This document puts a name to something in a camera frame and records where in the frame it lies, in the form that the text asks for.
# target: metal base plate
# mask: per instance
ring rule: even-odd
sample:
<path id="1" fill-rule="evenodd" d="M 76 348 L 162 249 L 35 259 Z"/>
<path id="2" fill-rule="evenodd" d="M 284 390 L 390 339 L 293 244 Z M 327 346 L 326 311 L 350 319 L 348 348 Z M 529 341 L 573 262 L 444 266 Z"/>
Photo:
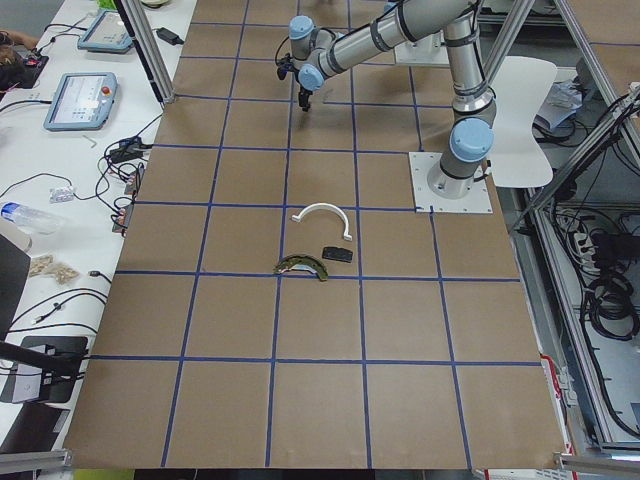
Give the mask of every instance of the metal base plate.
<path id="1" fill-rule="evenodd" d="M 393 49 L 396 64 L 449 68 L 449 57 L 444 43 L 433 37 L 431 35 L 416 43 L 405 42 L 397 45 Z"/>
<path id="2" fill-rule="evenodd" d="M 447 213 L 493 213 L 491 199 L 484 180 L 474 182 L 469 193 L 457 200 L 443 198 L 434 193 L 427 183 L 427 175 L 431 167 L 440 161 L 442 153 L 437 152 L 409 152 L 411 165 L 411 182 L 413 183 L 413 198 L 417 212 L 447 212 Z M 476 177 L 482 175 L 478 167 Z"/>

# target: robot end effector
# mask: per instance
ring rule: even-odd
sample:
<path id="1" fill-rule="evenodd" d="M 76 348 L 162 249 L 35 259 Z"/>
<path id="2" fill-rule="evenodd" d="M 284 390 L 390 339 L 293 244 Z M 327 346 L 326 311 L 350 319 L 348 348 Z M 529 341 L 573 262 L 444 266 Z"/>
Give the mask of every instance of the robot end effector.
<path id="1" fill-rule="evenodd" d="M 291 53 L 277 60 L 278 77 L 294 74 L 298 103 L 309 110 L 309 97 L 325 80 L 405 41 L 443 30 L 455 90 L 455 123 L 449 148 L 429 173 L 429 185 L 446 198 L 464 196 L 473 175 L 493 144 L 494 95 L 484 77 L 478 49 L 477 12 L 482 0 L 396 0 L 386 12 L 346 35 L 316 27 L 304 16 L 289 25 Z"/>

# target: white curved object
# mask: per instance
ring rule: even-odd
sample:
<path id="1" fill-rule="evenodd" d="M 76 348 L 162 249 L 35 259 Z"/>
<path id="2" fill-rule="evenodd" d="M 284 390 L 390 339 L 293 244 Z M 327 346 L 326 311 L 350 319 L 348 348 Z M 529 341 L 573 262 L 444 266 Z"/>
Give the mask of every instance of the white curved object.
<path id="1" fill-rule="evenodd" d="M 542 187 L 553 178 L 549 160 L 531 133 L 558 68 L 550 62 L 506 57 L 493 84 L 498 113 L 489 159 L 498 187 Z"/>
<path id="2" fill-rule="evenodd" d="M 347 214 L 344 213 L 340 208 L 330 203 L 313 203 L 303 208 L 298 215 L 293 215 L 291 217 L 291 220 L 300 223 L 307 213 L 311 213 L 316 210 L 328 210 L 338 215 L 344 222 L 344 233 L 342 234 L 342 238 L 344 238 L 348 242 L 353 240 L 351 235 L 349 235 L 349 219 L 347 218 Z"/>

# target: white desk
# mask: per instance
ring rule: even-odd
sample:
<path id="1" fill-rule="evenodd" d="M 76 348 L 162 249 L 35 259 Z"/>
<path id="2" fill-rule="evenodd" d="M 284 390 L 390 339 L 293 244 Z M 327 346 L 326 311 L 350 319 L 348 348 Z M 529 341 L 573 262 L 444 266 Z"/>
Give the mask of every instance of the white desk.
<path id="1" fill-rule="evenodd" d="M 183 39 L 187 35 L 189 21 L 196 0 L 172 0 L 157 10 L 146 10 L 152 28 L 166 27 Z M 89 26 L 97 13 L 92 0 L 67 0 L 53 19 L 54 23 L 73 24 L 85 18 L 80 26 Z M 43 35 L 39 46 L 64 30 L 52 27 Z M 129 137 L 142 129 L 162 110 L 146 79 L 142 64 L 135 50 L 124 55 L 99 54 L 80 51 L 75 37 L 62 36 L 46 47 L 43 54 L 50 57 L 36 87 L 31 90 L 9 92 L 0 106 L 24 99 L 51 100 L 60 77 L 69 72 L 113 72 L 118 78 L 118 92 L 105 126 L 98 131 L 48 132 L 42 127 L 48 105 L 18 105 L 0 114 L 0 191 L 9 185 L 40 172 L 68 177 L 77 187 L 81 197 L 93 195 L 100 174 L 96 164 L 106 146 Z M 171 46 L 158 40 L 160 52 L 167 70 L 173 77 L 181 46 Z M 155 122 L 142 135 L 145 143 L 152 143 L 159 122 Z M 110 202 L 122 195 L 124 184 L 109 178 L 112 186 L 104 195 Z M 50 295 L 68 288 L 88 287 L 108 292 L 109 285 L 102 278 L 91 278 L 90 270 L 100 270 L 111 277 L 122 248 L 122 237 L 111 233 L 110 211 L 97 199 L 74 200 L 50 204 L 49 188 L 63 186 L 65 182 L 41 177 L 12 189 L 0 199 L 0 203 L 13 201 L 66 217 L 65 226 L 51 236 L 33 235 L 32 257 L 52 254 L 55 261 L 64 262 L 81 273 L 71 285 L 58 285 L 50 277 L 34 277 L 28 280 L 18 307 L 18 313 Z M 31 320 L 50 310 L 51 303 L 43 305 L 22 319 L 15 328 L 31 326 Z M 79 298 L 65 305 L 41 325 L 66 322 L 84 323 L 97 328 L 102 315 L 102 305 L 89 297 Z M 35 332 L 15 333 L 7 341 L 20 344 L 27 335 L 87 335 L 85 329 L 59 327 Z M 7 377 L 0 377 L 0 388 Z M 81 382 L 77 382 L 70 402 L 58 405 L 71 408 L 75 405 Z M 20 405 L 0 404 L 0 439 L 13 424 Z M 54 448 L 60 448 L 69 426 L 66 421 L 62 435 Z"/>

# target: plastic bottle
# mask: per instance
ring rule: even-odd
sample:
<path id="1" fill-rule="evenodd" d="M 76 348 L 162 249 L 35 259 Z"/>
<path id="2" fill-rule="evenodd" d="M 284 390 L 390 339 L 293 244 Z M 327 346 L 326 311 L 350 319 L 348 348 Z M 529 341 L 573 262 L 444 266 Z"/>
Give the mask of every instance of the plastic bottle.
<path id="1" fill-rule="evenodd" d="M 19 227 L 26 227 L 43 235 L 58 231 L 64 223 L 62 217 L 13 202 L 2 205 L 0 216 Z"/>
<path id="2" fill-rule="evenodd" d="M 8 220 L 0 217 L 0 237 L 4 237 L 23 252 L 31 248 L 31 237 Z"/>

